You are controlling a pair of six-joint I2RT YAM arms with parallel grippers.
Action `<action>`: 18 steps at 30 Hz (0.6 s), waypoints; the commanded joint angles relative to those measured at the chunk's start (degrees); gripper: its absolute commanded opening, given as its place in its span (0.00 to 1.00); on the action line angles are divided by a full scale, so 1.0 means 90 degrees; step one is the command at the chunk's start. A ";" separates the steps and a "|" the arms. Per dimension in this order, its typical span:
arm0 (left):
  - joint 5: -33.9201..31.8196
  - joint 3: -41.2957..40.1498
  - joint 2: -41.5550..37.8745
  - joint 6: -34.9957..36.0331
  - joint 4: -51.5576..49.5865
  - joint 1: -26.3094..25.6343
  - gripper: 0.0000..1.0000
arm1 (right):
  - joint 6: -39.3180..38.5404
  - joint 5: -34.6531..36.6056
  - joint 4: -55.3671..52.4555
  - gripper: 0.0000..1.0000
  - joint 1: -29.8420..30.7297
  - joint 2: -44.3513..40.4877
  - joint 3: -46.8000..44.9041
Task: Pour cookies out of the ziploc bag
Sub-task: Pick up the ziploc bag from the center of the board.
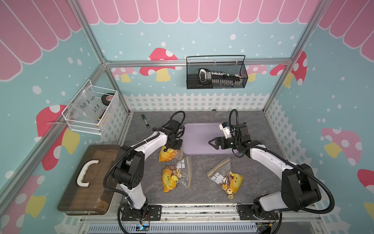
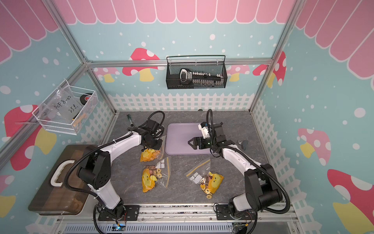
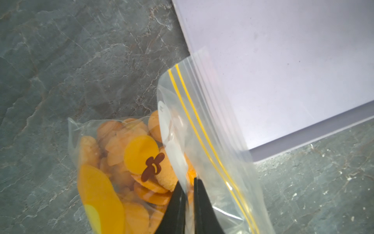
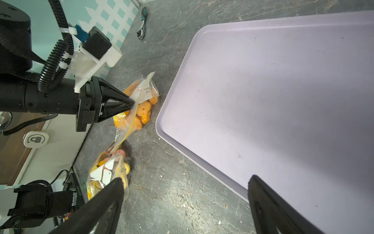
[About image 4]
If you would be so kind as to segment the ziploc bag of orange cookies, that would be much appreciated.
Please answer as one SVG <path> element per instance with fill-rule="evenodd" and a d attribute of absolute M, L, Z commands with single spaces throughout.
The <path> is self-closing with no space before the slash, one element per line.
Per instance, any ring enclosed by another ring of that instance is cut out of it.
<path fill-rule="evenodd" d="M 120 145 L 134 131 L 141 130 L 151 119 L 151 109 L 159 101 L 159 91 L 153 82 L 155 72 L 151 72 L 144 79 L 138 79 L 125 89 L 124 94 L 135 101 L 129 111 L 122 112 L 113 117 L 116 131 L 116 140 L 111 153 L 120 148 Z"/>

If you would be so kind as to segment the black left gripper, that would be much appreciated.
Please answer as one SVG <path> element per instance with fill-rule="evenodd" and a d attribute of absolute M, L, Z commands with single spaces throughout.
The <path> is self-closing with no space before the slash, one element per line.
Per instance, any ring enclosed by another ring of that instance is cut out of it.
<path fill-rule="evenodd" d="M 79 107 L 76 114 L 76 131 L 85 132 L 89 124 L 93 124 L 96 121 L 102 122 L 117 114 L 127 112 L 131 110 L 134 103 L 134 100 L 128 95 L 106 80 L 92 77 L 92 80 L 85 83 L 80 89 Z"/>

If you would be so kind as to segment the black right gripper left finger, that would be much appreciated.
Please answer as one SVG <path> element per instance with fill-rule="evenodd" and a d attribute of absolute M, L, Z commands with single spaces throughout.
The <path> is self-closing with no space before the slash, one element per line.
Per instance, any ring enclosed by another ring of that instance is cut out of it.
<path fill-rule="evenodd" d="M 120 178 L 115 178 L 51 233 L 89 234 L 94 230 L 96 234 L 114 234 L 123 200 L 123 181 Z"/>

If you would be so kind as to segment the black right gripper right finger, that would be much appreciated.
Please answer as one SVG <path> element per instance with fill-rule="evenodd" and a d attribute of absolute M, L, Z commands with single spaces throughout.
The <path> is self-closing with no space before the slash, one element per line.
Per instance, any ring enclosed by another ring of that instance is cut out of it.
<path fill-rule="evenodd" d="M 248 182 L 248 200 L 258 234 L 322 234 L 259 176 Z"/>

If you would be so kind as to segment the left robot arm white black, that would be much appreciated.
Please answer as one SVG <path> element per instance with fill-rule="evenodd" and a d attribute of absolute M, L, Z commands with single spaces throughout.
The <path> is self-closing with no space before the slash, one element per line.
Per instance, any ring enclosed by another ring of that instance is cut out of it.
<path fill-rule="evenodd" d="M 62 34 L 47 59 L 32 51 L 31 19 L 1 2 L 1 124 L 3 136 L 30 125 L 74 115 L 76 130 L 86 131 L 131 110 L 135 102 L 95 74 L 113 67 L 122 54 L 96 27 L 89 32 L 68 23 L 60 1 L 49 5 Z"/>

